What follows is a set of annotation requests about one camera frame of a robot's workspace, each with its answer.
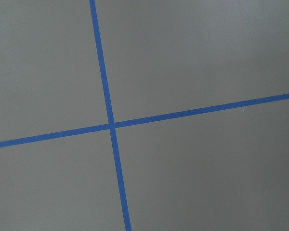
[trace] blue tape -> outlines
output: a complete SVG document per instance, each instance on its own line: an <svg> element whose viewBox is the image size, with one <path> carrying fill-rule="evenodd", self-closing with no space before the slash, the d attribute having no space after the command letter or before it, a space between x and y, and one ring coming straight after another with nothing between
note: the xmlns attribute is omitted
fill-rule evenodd
<svg viewBox="0 0 289 231"><path fill-rule="evenodd" d="M269 102L287 100L287 99L289 99L289 94L264 97L264 98L254 99L254 100L240 101L236 103L227 103L227 104L211 106L211 107L203 107L203 108L187 110L187 111L182 111L182 112L174 112L174 113L169 113L169 114L155 115L155 116L144 117L144 118L139 118L139 119L121 121L121 122L116 123L116 127L121 128L121 127L133 126L137 124L145 124L145 123L151 123L151 122L156 122L156 121L161 121L161 120L166 120L166 119L193 116L193 115L198 115L198 114L203 114L203 113L216 112L216 111L228 110L228 109L237 108L237 107L246 107L246 106L251 106L251 105L256 105L256 104L261 104L261 103L269 103Z"/></svg>
<svg viewBox="0 0 289 231"><path fill-rule="evenodd" d="M106 74L106 67L105 67L105 61L104 61L104 55L103 55L103 47L102 47L102 42L101 42L100 29L98 26L96 6L95 6L94 0L89 0L89 2L90 2L93 30L94 30L94 36L95 36L95 44L96 44L98 62L100 65L102 85L103 85L106 110L107 110L107 116L108 116L108 122L109 122L109 131L110 131L112 149L113 149L113 154L114 154L114 159L115 159L115 166L116 166L116 173L117 173L117 180L118 180L118 187L119 187L119 193L120 193L120 199L121 199L124 225L125 225L126 231L131 231L130 215L129 215L125 187L124 187L124 180L123 180L122 166L121 166L121 160L120 160L120 154L119 154L119 148L118 148L115 120L114 120L113 111L112 111L109 86L108 86L107 74Z"/></svg>
<svg viewBox="0 0 289 231"><path fill-rule="evenodd" d="M87 127L87 128L77 128L73 130L59 131L59 132L49 133L49 134L44 134L44 135L30 136L30 137L9 140L9 141L0 141L0 148L24 144L24 143L52 140L52 139L57 139L61 137L66 137L66 136L75 136L75 135L80 135L80 134L85 134L85 133L90 133L90 132L95 132L95 131L108 130L108 129L109 129L109 125L103 124L103 125L97 125L97 126L92 126L92 127Z"/></svg>
<svg viewBox="0 0 289 231"><path fill-rule="evenodd" d="M115 127L116 128L128 127L128 126L133 126L133 125L138 125L138 124L145 124L145 123L151 123L151 122L156 122L156 121L161 121L161 120L174 119L174 118L180 118L180 117L185 117L185 116L193 116L193 115L198 115L198 114L203 114L203 113L210 113L210 112L228 110L232 108L246 107L246 106L252 106L252 105L257 105L261 103L270 103L270 102L288 100L288 99L289 99L289 94L276 95L276 96L264 97L264 98L254 99L254 100L246 100L246 101L240 101L236 103L227 103L227 104L222 104L222 105L217 105L217 106L198 108L198 109L182 111L182 112L174 112L174 113L155 115L155 116L144 117L144 118L139 118L139 119L131 119L131 120L126 120L126 121L116 122ZM38 142L38 141L57 139L57 138L66 137L66 136L75 136L75 135L108 130L108 129L110 129L110 126L108 124L103 124L103 125L97 125L97 126L92 126L92 127L87 127L87 128L78 128L78 129L67 130L67 131L59 131L55 133L31 136L31 137L20 138L20 139L9 140L9 141L0 141L0 148L24 144L24 143L32 143L32 142Z"/></svg>

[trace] floor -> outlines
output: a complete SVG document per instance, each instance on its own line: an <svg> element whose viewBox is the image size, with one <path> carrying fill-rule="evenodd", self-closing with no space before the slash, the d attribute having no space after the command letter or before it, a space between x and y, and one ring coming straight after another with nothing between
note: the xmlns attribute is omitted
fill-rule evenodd
<svg viewBox="0 0 289 231"><path fill-rule="evenodd" d="M289 0L0 0L0 231L289 231Z"/></svg>

